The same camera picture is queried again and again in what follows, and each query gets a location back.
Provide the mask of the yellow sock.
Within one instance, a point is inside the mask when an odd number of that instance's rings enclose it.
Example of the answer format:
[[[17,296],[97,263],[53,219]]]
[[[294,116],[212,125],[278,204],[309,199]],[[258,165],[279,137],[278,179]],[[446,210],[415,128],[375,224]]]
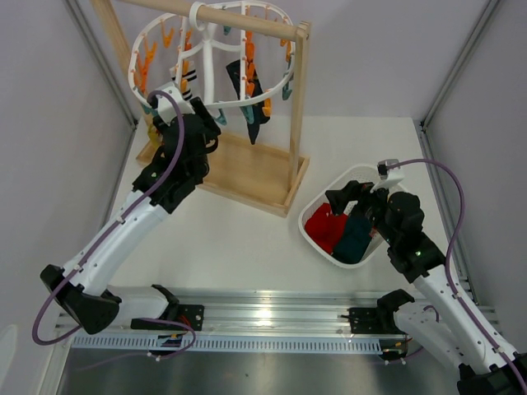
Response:
[[[162,136],[153,124],[148,126],[147,136],[152,147],[155,150],[158,149],[159,146],[162,144]]]

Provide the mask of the white round clip hanger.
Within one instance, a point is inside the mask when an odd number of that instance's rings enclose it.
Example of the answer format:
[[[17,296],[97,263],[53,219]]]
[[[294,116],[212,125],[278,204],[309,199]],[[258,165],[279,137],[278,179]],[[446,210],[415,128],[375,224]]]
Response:
[[[155,56],[157,44],[148,45],[148,37],[152,31],[161,33],[165,48],[169,48],[174,35],[179,36],[179,44],[176,47],[178,75],[182,72],[184,60],[194,60],[200,56],[203,61],[203,74],[200,81],[203,83],[203,103],[208,109],[240,108],[245,116],[246,122],[255,123],[255,112],[252,106],[261,104],[263,115],[271,116],[271,98],[277,94],[282,95],[283,100],[288,100],[292,93],[291,82],[294,77],[296,45],[290,39],[280,37],[280,45],[286,49],[287,68],[282,79],[268,89],[261,87],[257,82],[255,65],[255,45],[253,41],[254,29],[240,29],[240,39],[236,44],[224,43],[216,39],[218,25],[212,22],[198,20],[198,7],[191,6],[189,16],[178,13],[165,13],[149,22],[135,39],[131,50],[128,64],[128,85],[139,100],[139,103],[147,103],[147,78],[149,67]],[[216,73],[214,68],[213,54],[215,51],[233,53],[236,55],[234,63],[227,68],[231,76],[236,99],[230,101],[217,100],[215,97]]]

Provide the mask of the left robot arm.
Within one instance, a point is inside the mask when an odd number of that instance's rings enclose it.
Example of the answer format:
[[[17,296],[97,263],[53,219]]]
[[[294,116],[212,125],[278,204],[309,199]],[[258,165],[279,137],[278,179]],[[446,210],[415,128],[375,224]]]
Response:
[[[125,204],[78,255],[63,267],[49,264],[40,273],[50,293],[45,304],[56,302],[89,334],[117,318],[151,320],[162,329],[172,328],[179,318],[176,298],[161,286],[153,286],[147,298],[129,299],[108,288],[137,244],[203,183],[210,170],[208,154],[218,147],[221,129],[200,98],[177,102],[153,91],[147,102],[159,110],[163,99],[176,116],[154,118],[163,143],[133,181]]]

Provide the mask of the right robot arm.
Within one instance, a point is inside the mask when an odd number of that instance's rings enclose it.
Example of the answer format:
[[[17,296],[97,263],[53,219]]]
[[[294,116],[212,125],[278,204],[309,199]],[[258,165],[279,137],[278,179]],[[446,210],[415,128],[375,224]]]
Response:
[[[389,245],[395,269],[436,311],[427,311],[403,290],[379,299],[377,325],[413,337],[444,366],[458,373],[461,394],[524,394],[526,356],[519,353],[485,318],[458,282],[447,275],[447,259],[423,232],[418,196],[390,193],[372,183],[350,181],[325,193],[331,210],[365,220]]]

